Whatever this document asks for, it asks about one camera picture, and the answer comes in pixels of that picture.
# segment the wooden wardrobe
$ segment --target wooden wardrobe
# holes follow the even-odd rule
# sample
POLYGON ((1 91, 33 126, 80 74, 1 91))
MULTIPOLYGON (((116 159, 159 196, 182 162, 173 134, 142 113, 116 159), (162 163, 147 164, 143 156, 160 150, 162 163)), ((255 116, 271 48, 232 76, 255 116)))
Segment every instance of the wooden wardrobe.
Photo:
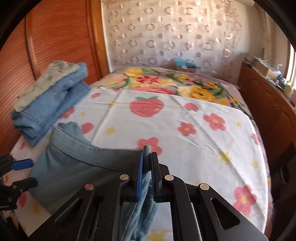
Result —
POLYGON ((0 155, 20 136, 10 118, 18 93, 53 60, 86 63, 88 84, 109 73, 100 1, 42 0, 9 36, 0 51, 0 155))

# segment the white bedsheet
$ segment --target white bedsheet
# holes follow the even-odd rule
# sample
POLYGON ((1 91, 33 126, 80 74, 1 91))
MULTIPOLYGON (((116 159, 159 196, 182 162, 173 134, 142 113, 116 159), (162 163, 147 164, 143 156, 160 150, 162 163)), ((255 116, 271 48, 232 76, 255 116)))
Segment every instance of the white bedsheet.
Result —
MULTIPOLYGON (((92 89, 59 120, 69 121, 78 122, 85 138, 101 148, 151 145, 171 174, 193 185, 208 183, 264 231, 268 207, 266 169, 254 127, 241 111, 167 94, 92 89)), ((21 137, 12 156, 36 161, 49 139, 50 132, 31 148, 21 137)), ((26 178, 29 171, 11 171, 4 181, 11 185, 26 178)), ((29 192, 22 193, 17 204, 15 213, 28 235, 49 217, 29 192)), ((146 239, 173 240, 169 204, 159 206, 146 239)))

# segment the window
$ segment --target window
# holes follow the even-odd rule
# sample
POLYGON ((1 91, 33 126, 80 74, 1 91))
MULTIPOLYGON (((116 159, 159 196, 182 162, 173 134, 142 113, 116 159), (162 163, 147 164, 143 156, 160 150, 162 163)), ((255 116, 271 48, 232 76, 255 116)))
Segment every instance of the window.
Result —
POLYGON ((286 80, 291 83, 291 86, 296 88, 296 53, 291 44, 290 44, 290 60, 289 60, 286 80))

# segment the screw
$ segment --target screw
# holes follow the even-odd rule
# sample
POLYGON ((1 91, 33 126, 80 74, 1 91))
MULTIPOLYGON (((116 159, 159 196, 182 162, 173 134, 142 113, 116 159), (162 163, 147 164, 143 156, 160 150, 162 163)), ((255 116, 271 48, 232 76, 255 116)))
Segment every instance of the screw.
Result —
POLYGON ((127 174, 122 174, 122 175, 120 175, 119 178, 124 181, 124 180, 127 180, 129 178, 129 176, 127 174))
POLYGON ((93 188, 94 188, 94 185, 91 184, 91 183, 86 184, 86 185, 84 186, 84 189, 87 190, 87 191, 92 190, 93 188))
POLYGON ((172 175, 166 175, 166 176, 165 176, 165 179, 166 179, 167 181, 172 181, 172 180, 174 180, 174 176, 172 176, 172 175))
POLYGON ((206 183, 202 183, 202 184, 200 184, 200 189, 202 189, 202 190, 209 190, 209 185, 208 184, 206 184, 206 183))

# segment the bedsheet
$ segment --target bedsheet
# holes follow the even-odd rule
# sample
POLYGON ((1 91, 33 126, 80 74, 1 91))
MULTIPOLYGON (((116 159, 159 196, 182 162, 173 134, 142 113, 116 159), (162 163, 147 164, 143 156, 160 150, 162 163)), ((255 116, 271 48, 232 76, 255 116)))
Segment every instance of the bedsheet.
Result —
MULTIPOLYGON (((59 120, 76 121, 86 139, 101 148, 137 149, 151 145, 159 162, 186 183, 211 185, 264 231, 268 184, 262 150, 250 119, 216 103, 142 91, 92 89, 59 120)), ((50 132, 31 148, 23 137, 12 150, 16 160, 38 159, 50 132)), ((11 171, 6 185, 24 179, 29 169, 11 171)), ((49 214, 30 193, 22 193, 15 214, 30 235, 49 214)), ((146 240, 172 240, 170 207, 159 210, 146 240)))
POLYGON ((242 111, 251 120, 255 128, 253 137, 258 140, 263 152, 268 182, 268 219, 272 218, 271 177, 263 141, 246 103, 233 84, 204 74, 164 68, 121 68, 93 83, 92 87, 166 93, 214 102, 242 111))

